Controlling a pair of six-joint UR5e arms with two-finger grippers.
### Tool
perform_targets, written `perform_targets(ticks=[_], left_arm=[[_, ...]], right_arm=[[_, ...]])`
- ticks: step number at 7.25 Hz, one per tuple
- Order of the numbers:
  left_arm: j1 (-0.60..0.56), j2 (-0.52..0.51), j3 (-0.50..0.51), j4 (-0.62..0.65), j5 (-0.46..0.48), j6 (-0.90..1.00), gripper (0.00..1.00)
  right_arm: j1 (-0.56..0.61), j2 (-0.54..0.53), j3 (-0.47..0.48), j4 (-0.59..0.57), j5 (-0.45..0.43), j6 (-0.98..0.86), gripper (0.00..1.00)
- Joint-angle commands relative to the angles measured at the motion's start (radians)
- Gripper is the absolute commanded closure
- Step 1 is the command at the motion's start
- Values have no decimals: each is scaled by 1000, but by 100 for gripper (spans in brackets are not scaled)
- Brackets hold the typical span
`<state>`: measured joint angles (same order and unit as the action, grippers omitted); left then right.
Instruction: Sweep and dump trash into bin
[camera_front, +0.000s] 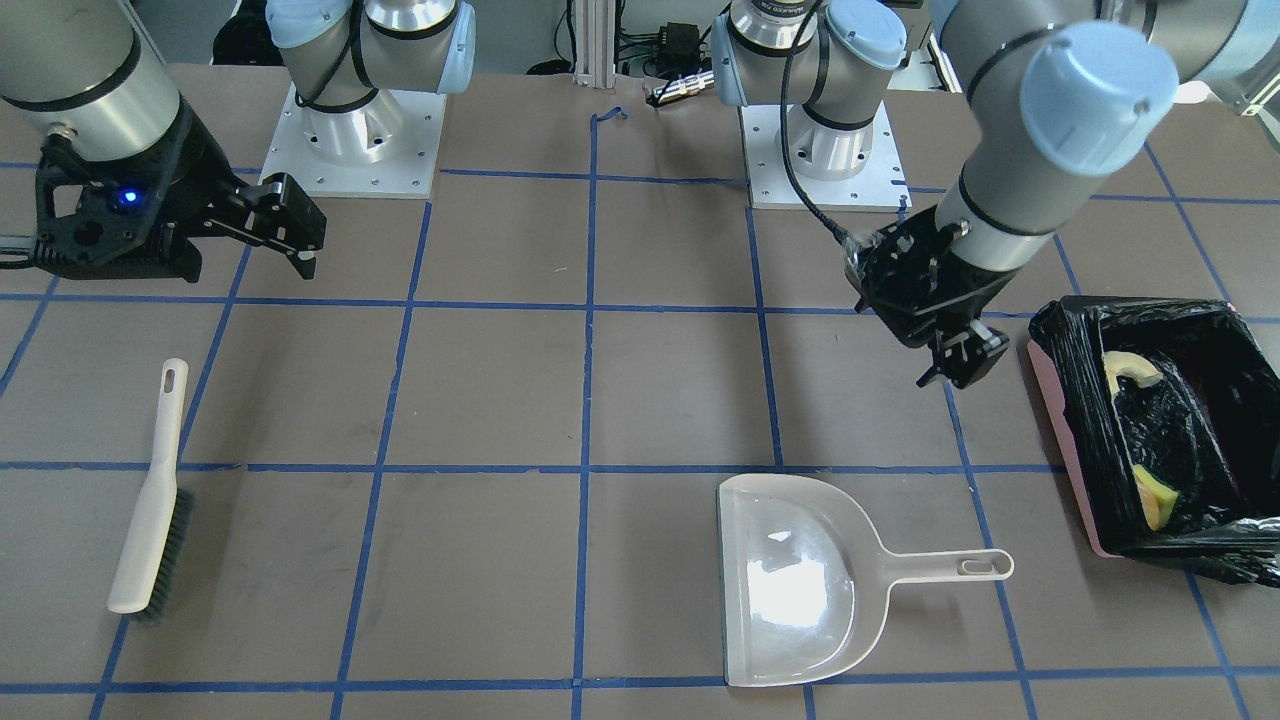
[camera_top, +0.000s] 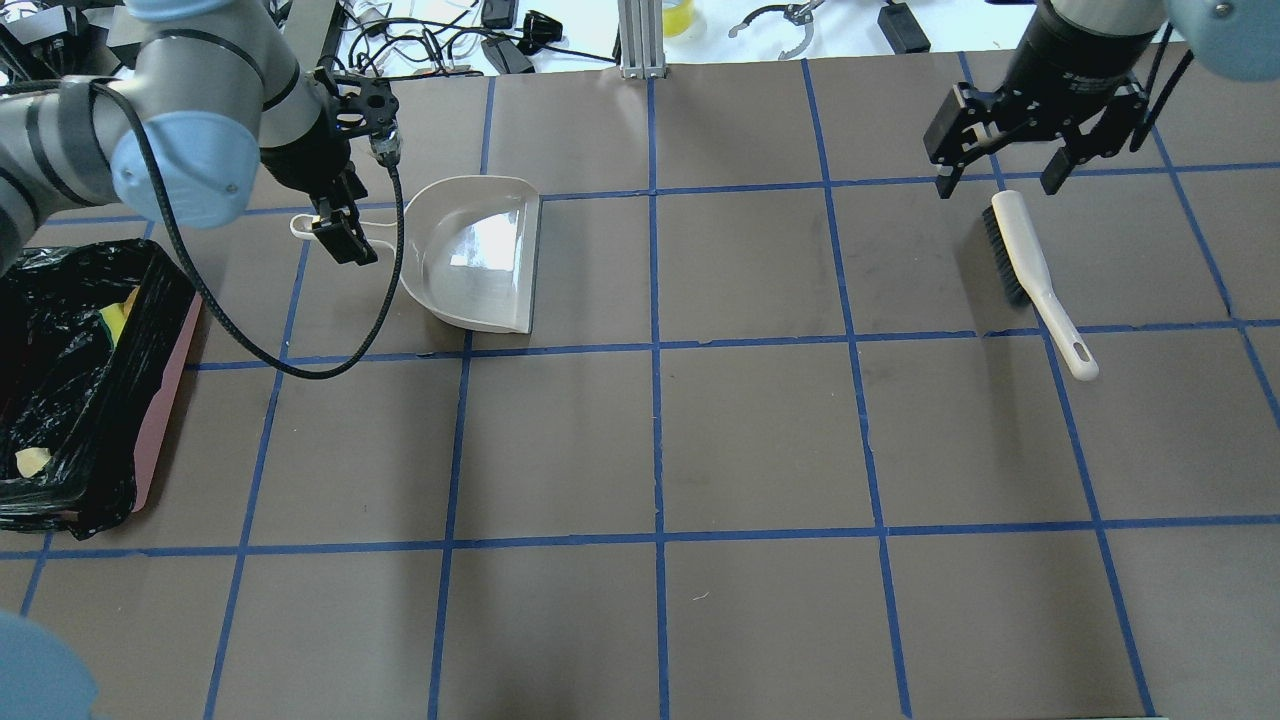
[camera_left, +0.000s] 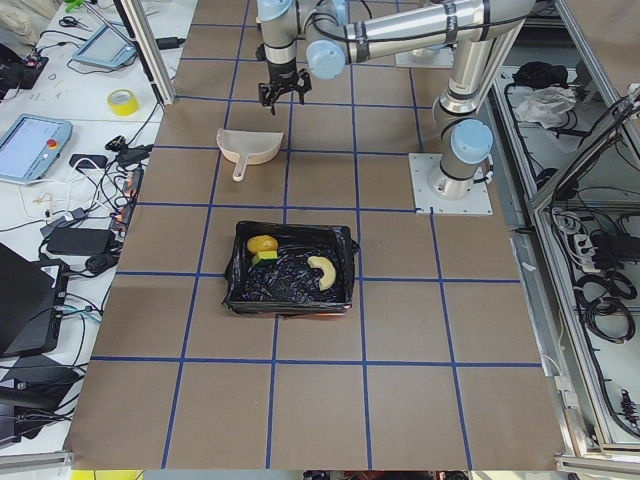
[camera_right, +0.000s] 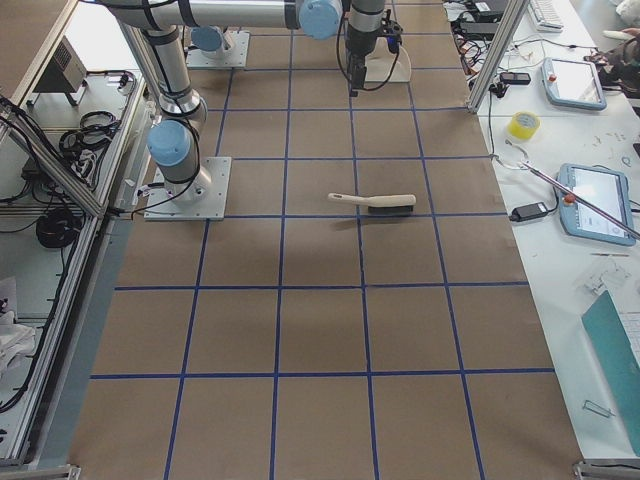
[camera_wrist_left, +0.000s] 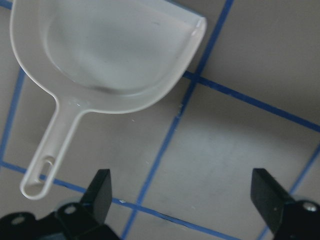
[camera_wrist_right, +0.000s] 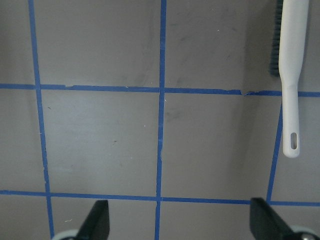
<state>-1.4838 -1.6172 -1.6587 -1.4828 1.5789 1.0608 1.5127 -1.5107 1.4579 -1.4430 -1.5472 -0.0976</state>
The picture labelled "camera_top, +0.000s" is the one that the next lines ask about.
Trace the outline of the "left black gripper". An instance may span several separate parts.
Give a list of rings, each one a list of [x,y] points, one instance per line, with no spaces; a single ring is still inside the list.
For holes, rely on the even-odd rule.
[[[355,170],[351,142],[369,138],[399,160],[399,100],[381,77],[293,70],[262,105],[260,159],[279,184],[305,193],[317,210],[310,233],[338,264],[378,261],[358,218],[369,191]]]

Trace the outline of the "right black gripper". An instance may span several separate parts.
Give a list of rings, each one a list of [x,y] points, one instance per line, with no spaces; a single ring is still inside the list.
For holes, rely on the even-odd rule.
[[[928,124],[937,195],[950,199],[966,168],[1009,143],[1062,141],[1039,177],[1048,196],[1079,165],[1135,152],[1149,96],[1133,69],[1149,44],[1148,10],[1036,10],[1001,85],[955,85]]]

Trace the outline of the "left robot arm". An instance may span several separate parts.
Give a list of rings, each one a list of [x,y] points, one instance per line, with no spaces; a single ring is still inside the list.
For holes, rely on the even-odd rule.
[[[306,193],[338,263],[376,259],[349,140],[397,100],[305,70],[256,1],[129,1],[133,74],[3,88],[3,525],[83,539],[122,521],[134,451],[200,293],[178,229],[234,222],[260,168]]]

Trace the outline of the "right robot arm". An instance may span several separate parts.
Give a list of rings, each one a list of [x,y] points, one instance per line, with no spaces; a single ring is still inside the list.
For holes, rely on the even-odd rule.
[[[948,199],[966,169],[1011,143],[1055,142],[1039,182],[1057,193],[1096,158],[1139,149],[1187,68],[1277,78],[1275,1],[1038,1],[1001,85],[956,83],[923,136]]]

